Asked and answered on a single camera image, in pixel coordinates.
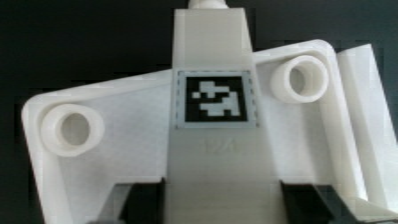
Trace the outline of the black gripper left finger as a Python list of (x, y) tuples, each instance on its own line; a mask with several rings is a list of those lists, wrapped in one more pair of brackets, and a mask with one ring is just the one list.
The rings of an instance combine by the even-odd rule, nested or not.
[(164, 224), (165, 180), (112, 188), (98, 218), (87, 224)]

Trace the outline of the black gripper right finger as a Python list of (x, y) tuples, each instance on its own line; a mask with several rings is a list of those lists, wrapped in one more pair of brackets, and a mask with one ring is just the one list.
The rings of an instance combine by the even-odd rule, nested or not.
[(281, 183), (288, 224), (359, 224), (331, 185)]

